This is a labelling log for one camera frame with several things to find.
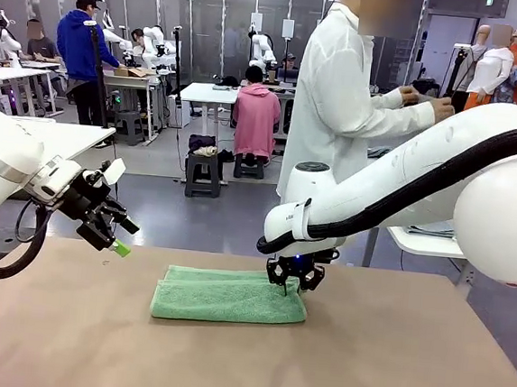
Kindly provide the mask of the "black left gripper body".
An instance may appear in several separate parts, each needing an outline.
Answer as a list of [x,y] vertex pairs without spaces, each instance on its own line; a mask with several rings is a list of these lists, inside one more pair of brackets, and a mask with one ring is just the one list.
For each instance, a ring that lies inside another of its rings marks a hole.
[[83,170],[68,186],[60,200],[60,212],[85,222],[90,214],[111,216],[115,223],[125,220],[125,207],[110,194],[111,188],[100,170]]

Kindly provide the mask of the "person's right hand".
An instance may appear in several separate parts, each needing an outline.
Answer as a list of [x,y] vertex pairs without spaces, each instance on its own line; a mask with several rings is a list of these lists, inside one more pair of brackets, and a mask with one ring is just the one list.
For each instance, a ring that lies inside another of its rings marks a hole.
[[432,105],[435,115],[434,120],[436,123],[440,123],[455,114],[455,108],[452,105],[450,97],[432,98],[430,103]]

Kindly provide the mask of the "person's left hand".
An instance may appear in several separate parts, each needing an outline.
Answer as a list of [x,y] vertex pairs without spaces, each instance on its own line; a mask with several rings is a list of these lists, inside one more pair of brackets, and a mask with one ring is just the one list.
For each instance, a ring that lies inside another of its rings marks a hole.
[[413,86],[401,86],[399,87],[399,91],[404,106],[414,106],[420,102],[420,93]]

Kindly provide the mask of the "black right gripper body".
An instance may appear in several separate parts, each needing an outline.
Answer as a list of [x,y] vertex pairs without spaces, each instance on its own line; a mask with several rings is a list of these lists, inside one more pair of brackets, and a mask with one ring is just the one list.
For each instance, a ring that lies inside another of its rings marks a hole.
[[280,256],[278,263],[281,268],[311,271],[316,264],[331,264],[338,257],[338,249],[325,249],[315,253],[295,254],[292,257]]

